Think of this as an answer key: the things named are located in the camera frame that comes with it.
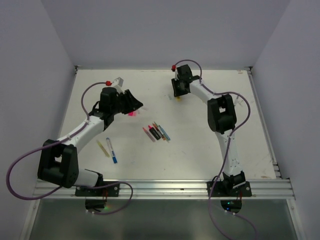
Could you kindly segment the pink highlighter cap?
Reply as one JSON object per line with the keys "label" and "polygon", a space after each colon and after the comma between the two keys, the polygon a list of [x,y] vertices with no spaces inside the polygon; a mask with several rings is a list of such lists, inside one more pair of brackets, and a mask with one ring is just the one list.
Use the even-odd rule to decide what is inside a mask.
{"label": "pink highlighter cap", "polygon": [[130,113],[128,114],[128,116],[131,116],[131,117],[135,117],[136,115],[137,115],[137,113],[136,113],[135,111],[130,112]]}

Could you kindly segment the blue capped white pen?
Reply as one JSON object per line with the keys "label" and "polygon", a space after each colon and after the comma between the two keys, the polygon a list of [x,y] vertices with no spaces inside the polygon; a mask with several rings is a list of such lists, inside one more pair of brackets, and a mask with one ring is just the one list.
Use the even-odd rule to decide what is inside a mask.
{"label": "blue capped white pen", "polygon": [[109,137],[107,137],[107,138],[106,138],[106,142],[107,142],[107,146],[108,146],[108,148],[109,148],[109,151],[110,151],[110,154],[111,154],[113,163],[114,163],[114,164],[117,164],[118,161],[117,161],[117,158],[116,158],[116,155],[115,155],[113,146],[112,146],[111,139],[110,139]]}

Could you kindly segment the black highlighter body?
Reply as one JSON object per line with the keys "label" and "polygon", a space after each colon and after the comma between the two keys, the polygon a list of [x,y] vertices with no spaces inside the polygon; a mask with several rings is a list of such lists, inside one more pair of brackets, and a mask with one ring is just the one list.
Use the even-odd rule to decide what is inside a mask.
{"label": "black highlighter body", "polygon": [[156,131],[156,129],[153,126],[148,125],[148,130],[156,140],[161,139],[161,136],[158,134],[158,132]]}

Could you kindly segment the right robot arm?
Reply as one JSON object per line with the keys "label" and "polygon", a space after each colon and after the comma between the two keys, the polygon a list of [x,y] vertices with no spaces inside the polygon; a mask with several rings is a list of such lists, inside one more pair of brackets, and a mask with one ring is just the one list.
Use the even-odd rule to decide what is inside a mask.
{"label": "right robot arm", "polygon": [[171,80],[173,95],[180,97],[193,94],[207,106],[207,122],[219,142],[223,157],[222,170],[212,181],[211,196],[235,196],[246,184],[240,164],[236,138],[237,117],[232,96],[228,93],[217,94],[211,91],[199,75],[193,75],[189,65],[173,65],[175,77]]}

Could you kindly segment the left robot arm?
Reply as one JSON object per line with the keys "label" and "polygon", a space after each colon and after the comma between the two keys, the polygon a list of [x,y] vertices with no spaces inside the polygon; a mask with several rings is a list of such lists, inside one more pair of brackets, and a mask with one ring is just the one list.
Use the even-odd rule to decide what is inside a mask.
{"label": "left robot arm", "polygon": [[115,115],[126,115],[141,107],[143,103],[128,89],[118,92],[115,87],[104,87],[99,101],[86,113],[81,125],[58,140],[48,139],[44,142],[37,177],[64,188],[84,187],[95,197],[101,195],[104,190],[102,174],[80,169],[78,154],[111,125]]}

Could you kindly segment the pale yellow pen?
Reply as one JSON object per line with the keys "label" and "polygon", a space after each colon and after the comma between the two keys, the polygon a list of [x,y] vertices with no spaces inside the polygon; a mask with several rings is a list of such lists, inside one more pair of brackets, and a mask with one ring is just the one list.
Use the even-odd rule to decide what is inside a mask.
{"label": "pale yellow pen", "polygon": [[97,145],[100,147],[100,149],[103,151],[104,155],[109,158],[110,155],[108,153],[108,151],[104,148],[104,146],[102,145],[102,143],[99,140],[96,140]]}

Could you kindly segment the pink clear pen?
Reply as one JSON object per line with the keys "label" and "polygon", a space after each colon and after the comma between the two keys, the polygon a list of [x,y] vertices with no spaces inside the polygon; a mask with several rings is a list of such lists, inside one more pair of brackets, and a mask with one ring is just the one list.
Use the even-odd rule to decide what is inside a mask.
{"label": "pink clear pen", "polygon": [[146,133],[146,135],[151,139],[151,141],[152,141],[153,143],[155,143],[156,140],[155,140],[154,137],[151,135],[151,133],[150,133],[145,127],[143,127],[142,129],[143,129],[143,131]]}

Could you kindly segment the red orange-tipped pen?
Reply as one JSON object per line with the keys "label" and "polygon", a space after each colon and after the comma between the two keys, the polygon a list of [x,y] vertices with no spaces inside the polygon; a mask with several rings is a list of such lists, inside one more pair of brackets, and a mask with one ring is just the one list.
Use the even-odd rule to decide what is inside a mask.
{"label": "red orange-tipped pen", "polygon": [[165,136],[162,134],[162,132],[159,130],[158,126],[155,123],[152,123],[153,127],[155,128],[155,130],[157,131],[157,133],[160,135],[160,137],[165,141],[166,138]]}

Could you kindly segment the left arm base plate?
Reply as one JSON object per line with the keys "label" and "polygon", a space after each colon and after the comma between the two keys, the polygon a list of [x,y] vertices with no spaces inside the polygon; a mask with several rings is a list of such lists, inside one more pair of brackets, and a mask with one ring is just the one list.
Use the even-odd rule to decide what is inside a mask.
{"label": "left arm base plate", "polygon": [[96,187],[77,186],[75,190],[76,197],[118,197],[120,183],[118,181],[103,181]]}

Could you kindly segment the green clear pen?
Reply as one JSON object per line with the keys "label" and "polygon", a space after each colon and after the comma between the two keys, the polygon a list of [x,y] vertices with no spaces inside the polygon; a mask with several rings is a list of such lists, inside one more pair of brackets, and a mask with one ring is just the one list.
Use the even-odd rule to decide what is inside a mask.
{"label": "green clear pen", "polygon": [[154,121],[153,122],[157,131],[159,132],[159,134],[161,135],[161,137],[165,140],[165,141],[169,141],[169,139],[166,137],[166,134],[164,133],[164,131],[160,128],[160,126]]}

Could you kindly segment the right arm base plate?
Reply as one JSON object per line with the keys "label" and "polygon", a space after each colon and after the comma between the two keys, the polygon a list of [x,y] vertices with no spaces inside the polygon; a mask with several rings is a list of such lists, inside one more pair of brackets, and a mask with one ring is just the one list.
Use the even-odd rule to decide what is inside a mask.
{"label": "right arm base plate", "polygon": [[223,183],[223,181],[217,181],[214,185],[213,192],[210,193],[212,190],[213,183],[213,181],[208,181],[206,183],[206,190],[208,196],[211,195],[212,197],[251,197],[253,195],[250,183],[248,181],[235,188],[227,186],[225,183]]}

